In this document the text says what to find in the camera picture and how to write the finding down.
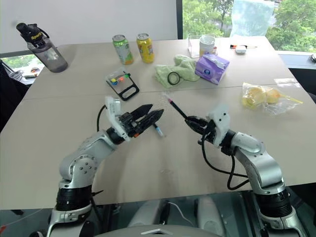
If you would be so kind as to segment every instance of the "green soda can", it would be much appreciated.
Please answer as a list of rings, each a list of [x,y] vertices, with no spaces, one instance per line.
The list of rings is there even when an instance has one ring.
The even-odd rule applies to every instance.
[[[134,59],[130,52],[129,43],[126,37],[124,35],[116,35],[112,37],[112,40],[120,61],[125,65],[132,64]]]

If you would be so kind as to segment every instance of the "pen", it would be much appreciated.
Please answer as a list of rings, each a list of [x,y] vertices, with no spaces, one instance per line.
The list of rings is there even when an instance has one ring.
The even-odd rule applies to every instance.
[[[167,94],[163,95],[168,99],[168,102],[172,105],[172,107],[175,108],[176,111],[179,112],[179,114],[181,114],[184,119],[188,118],[188,116],[172,101],[172,99]]]
[[[246,48],[257,48],[257,46],[247,46],[247,45],[244,45]],[[236,44],[231,44],[230,46],[231,48],[236,48],[237,45]]]
[[[156,131],[158,132],[158,134],[160,135],[160,137],[164,137],[164,134],[162,133],[162,130],[160,129],[160,127],[157,126],[157,124],[154,123],[154,128],[156,129]]]

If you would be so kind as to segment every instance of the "black bottle cap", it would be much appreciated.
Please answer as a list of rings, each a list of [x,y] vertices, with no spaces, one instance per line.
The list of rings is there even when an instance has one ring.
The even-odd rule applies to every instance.
[[[21,33],[21,36],[26,42],[35,42],[43,38],[43,33],[37,24],[19,23],[16,29]]]

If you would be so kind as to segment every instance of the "gray water bottle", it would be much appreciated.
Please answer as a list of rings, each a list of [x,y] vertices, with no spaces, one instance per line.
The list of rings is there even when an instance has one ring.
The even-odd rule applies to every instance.
[[[68,63],[37,24],[19,23],[16,29],[28,44],[28,49],[53,73],[64,71]]]

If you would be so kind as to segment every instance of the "tissue box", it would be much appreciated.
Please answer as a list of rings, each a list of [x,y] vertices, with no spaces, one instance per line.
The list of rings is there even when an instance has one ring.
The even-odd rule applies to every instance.
[[[223,78],[229,61],[214,54],[205,54],[197,62],[196,75],[216,85]]]

